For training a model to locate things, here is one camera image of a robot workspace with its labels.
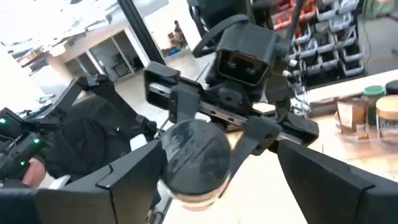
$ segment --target storage bin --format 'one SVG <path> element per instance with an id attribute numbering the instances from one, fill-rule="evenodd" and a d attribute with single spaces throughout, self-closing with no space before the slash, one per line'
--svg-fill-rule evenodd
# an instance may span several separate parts
<path id="1" fill-rule="evenodd" d="M 364 64 L 362 60 L 346 62 L 346 63 L 340 61 L 340 64 L 345 76 L 347 77 L 359 75 L 364 69 Z"/>
<path id="2" fill-rule="evenodd" d="M 296 45 L 291 45 L 289 49 L 289 58 L 290 59 L 295 59 L 297 55 L 299 54 L 299 51 L 297 50 Z"/>
<path id="3" fill-rule="evenodd" d="M 336 48 L 342 48 L 354 44 L 357 37 L 355 27 L 356 26 L 353 25 L 346 30 L 341 30 L 338 34 L 335 34 Z"/>
<path id="4" fill-rule="evenodd" d="M 281 30 L 290 24 L 292 21 L 292 14 L 289 10 L 285 10 L 273 15 L 271 18 L 274 24 L 274 30 Z"/>
<path id="5" fill-rule="evenodd" d="M 304 71 L 306 71 L 305 63 L 302 60 L 299 60 L 296 67 L 293 69 L 293 75 L 299 76 Z"/>
<path id="6" fill-rule="evenodd" d="M 335 16 L 329 20 L 329 28 L 332 32 L 347 29 L 352 23 L 353 17 L 351 13 Z"/>
<path id="7" fill-rule="evenodd" d="M 278 12 L 285 11 L 293 7 L 294 1 L 293 0 L 283 0 L 277 5 Z"/>
<path id="8" fill-rule="evenodd" d="M 322 61 L 321 69 L 324 71 L 332 70 L 338 65 L 339 56 L 337 50 L 320 53 L 319 57 Z"/>
<path id="9" fill-rule="evenodd" d="M 303 66 L 305 66 L 309 75 L 314 75 L 320 73 L 322 60 L 316 55 L 307 57 L 303 59 Z"/>
<path id="10" fill-rule="evenodd" d="M 310 39 L 310 41 L 298 45 L 298 54 L 300 55 L 300 58 L 309 57 L 315 55 L 317 49 L 317 40 Z"/>
<path id="11" fill-rule="evenodd" d="M 356 10 L 359 0 L 337 0 L 338 13 L 344 14 Z"/>
<path id="12" fill-rule="evenodd" d="M 335 36 L 331 32 L 317 35 L 318 53 L 328 52 L 335 47 Z"/>
<path id="13" fill-rule="evenodd" d="M 311 39 L 312 32 L 309 23 L 306 22 L 305 25 L 301 27 L 301 33 L 302 35 L 300 37 L 294 35 L 293 39 L 294 44 L 301 44 L 304 42 L 308 42 Z"/>
<path id="14" fill-rule="evenodd" d="M 361 60 L 363 58 L 363 48 L 360 46 L 358 41 L 355 41 L 353 44 L 343 47 L 341 49 L 341 54 L 343 56 L 343 60 L 345 62 L 352 62 L 355 60 Z"/>
<path id="15" fill-rule="evenodd" d="M 317 7 L 317 19 L 318 21 L 326 21 L 331 19 L 333 16 L 336 16 L 337 13 L 337 5 L 338 3 L 332 2 L 324 6 L 323 8 L 320 8 L 320 6 Z"/>

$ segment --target jar lid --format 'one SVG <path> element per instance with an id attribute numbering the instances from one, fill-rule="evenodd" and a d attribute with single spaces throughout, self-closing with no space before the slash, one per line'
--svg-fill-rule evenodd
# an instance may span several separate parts
<path id="1" fill-rule="evenodd" d="M 363 90 L 363 94 L 366 96 L 382 96 L 384 95 L 384 87 L 379 85 L 369 86 Z"/>
<path id="2" fill-rule="evenodd" d="M 398 95 L 385 96 L 376 102 L 377 114 L 384 119 L 398 119 Z"/>
<path id="3" fill-rule="evenodd" d="M 398 95 L 398 80 L 387 83 L 386 92 L 388 95 Z"/>
<path id="4" fill-rule="evenodd" d="M 161 141 L 168 160 L 162 179 L 174 194 L 205 195 L 228 179 L 232 150 L 215 124 L 182 121 L 163 133 Z"/>

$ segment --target robotic arm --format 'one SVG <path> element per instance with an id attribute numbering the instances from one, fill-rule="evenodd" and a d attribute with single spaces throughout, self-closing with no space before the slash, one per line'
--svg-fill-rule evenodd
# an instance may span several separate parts
<path id="1" fill-rule="evenodd" d="M 81 77 L 73 80 L 54 104 L 44 106 L 24 119 L 8 108 L 0 111 L 0 137 L 4 143 L 0 151 L 1 185 L 9 180 L 21 180 L 29 168 L 29 160 L 40 154 L 45 146 L 54 147 L 52 133 L 62 127 L 66 114 L 83 90 L 107 99 L 128 118 L 127 121 L 132 122 L 131 128 L 124 130 L 128 132 L 125 133 L 127 136 L 143 131 L 148 141 L 153 140 L 156 124 L 130 108 L 107 77 Z"/>
<path id="2" fill-rule="evenodd" d="M 297 2 L 294 17 L 300 5 Z M 144 74 L 147 101 L 169 110 L 175 125 L 160 140 L 63 189 L 0 190 L 0 223 L 142 223 L 159 179 L 186 205 L 209 205 L 222 195 L 243 161 L 265 149 L 277 153 L 309 224 L 397 223 L 397 183 L 306 147 L 318 137 L 318 126 L 289 112 L 292 91 L 287 78 L 294 80 L 284 71 L 294 64 L 286 57 L 289 38 L 242 15 L 242 9 L 250 9 L 248 1 L 198 0 L 194 6 L 201 17 L 208 16 L 203 21 L 210 30 L 194 53 L 216 52 L 206 79 L 209 89 L 181 77 L 179 71 L 150 64 Z M 203 10 L 208 6 L 211 11 Z M 213 14 L 222 15 L 223 9 L 231 13 L 217 19 Z M 263 93 L 276 111 L 252 109 Z M 198 111 L 212 122 L 195 120 Z M 233 151 L 220 129 L 227 125 L 243 128 Z M 160 160 L 164 153 L 167 162 Z"/>

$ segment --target black lid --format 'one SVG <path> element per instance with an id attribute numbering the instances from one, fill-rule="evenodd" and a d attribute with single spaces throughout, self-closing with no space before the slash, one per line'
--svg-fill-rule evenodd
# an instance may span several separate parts
<path id="1" fill-rule="evenodd" d="M 202 120 L 182 121 L 163 133 L 161 141 L 168 161 L 162 178 L 171 191 L 203 195 L 226 180 L 231 146 L 215 124 Z"/>
<path id="2" fill-rule="evenodd" d="M 386 84 L 387 95 L 398 95 L 398 80 Z"/>

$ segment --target desk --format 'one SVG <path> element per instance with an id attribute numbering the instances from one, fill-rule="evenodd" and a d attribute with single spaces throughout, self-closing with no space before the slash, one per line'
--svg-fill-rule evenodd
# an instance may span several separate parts
<path id="1" fill-rule="evenodd" d="M 336 91 L 345 95 L 361 92 L 367 85 L 385 84 L 398 79 L 398 71 L 360 78 L 350 82 L 327 86 L 310 91 L 311 100 L 324 100 L 336 96 Z M 273 109 L 271 105 L 256 105 L 257 110 Z M 398 174 L 398 154 L 377 148 L 377 143 L 360 146 L 343 141 L 335 134 L 333 115 L 315 118 L 320 127 L 320 137 L 310 148 L 354 166 L 392 178 Z M 232 146 L 240 133 L 228 135 Z M 242 223 L 307 223 L 287 185 L 277 155 L 265 151 L 261 156 L 250 156 L 242 164 L 223 197 L 205 212 L 184 210 L 178 202 L 172 202 L 164 224 L 242 224 Z"/>

